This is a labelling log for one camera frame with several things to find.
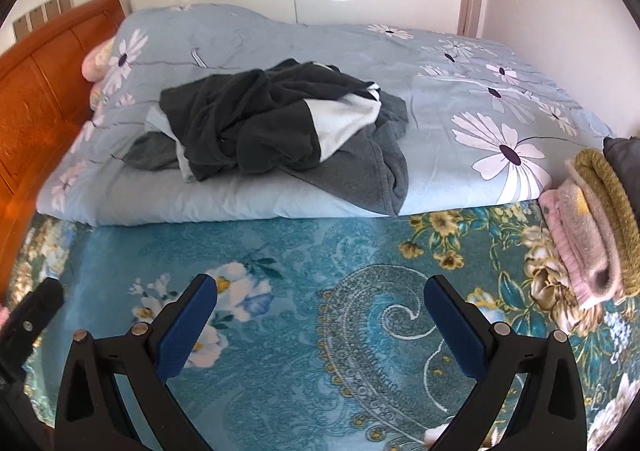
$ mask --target yellow towel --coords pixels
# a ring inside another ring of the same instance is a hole
[[[625,296],[640,292],[640,233],[633,209],[615,171],[596,149],[583,149],[575,169],[600,199],[616,238]]]

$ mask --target bolt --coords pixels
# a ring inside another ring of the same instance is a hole
[[[559,343],[566,342],[566,334],[562,330],[554,330],[554,339]]]
[[[495,323],[494,330],[499,336],[506,336],[511,332],[511,327],[507,323]]]
[[[146,323],[136,323],[131,327],[131,333],[135,336],[144,335],[147,330],[149,330],[149,325]]]
[[[74,341],[76,343],[81,343],[85,339],[86,339],[86,330],[79,329],[74,332]]]

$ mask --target dark gray garment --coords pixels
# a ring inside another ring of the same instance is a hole
[[[149,131],[136,139],[122,161],[146,171],[179,169],[174,139],[159,131]]]
[[[407,123],[404,100],[380,92],[374,124],[363,127],[312,169],[280,169],[362,209],[397,216],[409,187],[406,160],[398,145]],[[156,132],[139,138],[124,157],[125,164],[149,171],[166,169],[168,160],[177,166],[175,141]]]
[[[640,225],[640,138],[604,139],[604,158],[616,172]]]

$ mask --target orange wooden headboard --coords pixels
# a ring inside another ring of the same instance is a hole
[[[90,117],[82,59],[123,19],[118,0],[94,0],[0,56],[0,301],[40,186]]]

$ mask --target light blue comforter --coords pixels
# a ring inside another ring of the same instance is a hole
[[[162,89],[293,57],[337,65],[403,98],[409,190],[401,214],[537,198],[564,160],[610,130],[504,46],[385,25],[283,24],[228,5],[146,9],[118,31],[94,119],[47,180],[38,211],[135,225],[287,217],[375,216],[279,171],[185,183],[120,158]]]

